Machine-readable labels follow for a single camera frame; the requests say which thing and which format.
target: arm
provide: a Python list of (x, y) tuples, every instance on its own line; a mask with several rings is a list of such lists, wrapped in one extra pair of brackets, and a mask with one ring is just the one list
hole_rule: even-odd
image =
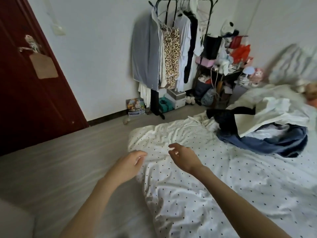
[(146, 152), (134, 151), (120, 158), (101, 178), (74, 218), (61, 232), (60, 238), (91, 238), (99, 224), (110, 196), (122, 183), (137, 175)]
[(208, 189), (241, 238), (290, 238), (284, 230), (218, 179), (190, 148), (177, 143), (169, 147), (174, 148), (169, 154), (175, 164)]

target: door handle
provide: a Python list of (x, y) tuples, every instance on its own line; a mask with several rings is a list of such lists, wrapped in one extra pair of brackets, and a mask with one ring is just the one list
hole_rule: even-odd
[(34, 38), (30, 35), (25, 36), (26, 42), (29, 44), (30, 47), (18, 47), (18, 50), (20, 52), (23, 52), (23, 50), (30, 50), (35, 53), (40, 53), (39, 44), (34, 40)]

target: left hand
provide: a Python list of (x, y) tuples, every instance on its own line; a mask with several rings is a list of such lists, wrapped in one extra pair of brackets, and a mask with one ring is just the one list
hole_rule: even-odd
[(108, 171), (105, 177), (109, 177), (115, 186), (131, 180), (142, 167), (147, 152), (137, 150), (121, 157)]

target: hand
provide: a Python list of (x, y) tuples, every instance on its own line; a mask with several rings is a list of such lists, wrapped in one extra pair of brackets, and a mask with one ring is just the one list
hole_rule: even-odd
[(145, 156), (147, 156), (147, 152), (141, 150), (130, 152), (127, 156), (118, 159), (105, 177), (110, 178), (114, 186), (118, 187), (137, 175)]
[(174, 148), (173, 150), (168, 151), (168, 153), (181, 170), (194, 175), (195, 169), (203, 166), (200, 159), (191, 148), (178, 143), (170, 144), (169, 147)]

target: leopard print dress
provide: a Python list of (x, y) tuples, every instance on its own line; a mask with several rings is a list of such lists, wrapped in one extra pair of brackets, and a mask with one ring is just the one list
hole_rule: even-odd
[(179, 76), (178, 60), (180, 56), (180, 34), (177, 28), (167, 28), (161, 26), (164, 41), (164, 54), (166, 66), (166, 81), (169, 84), (168, 89), (175, 87), (176, 79)]

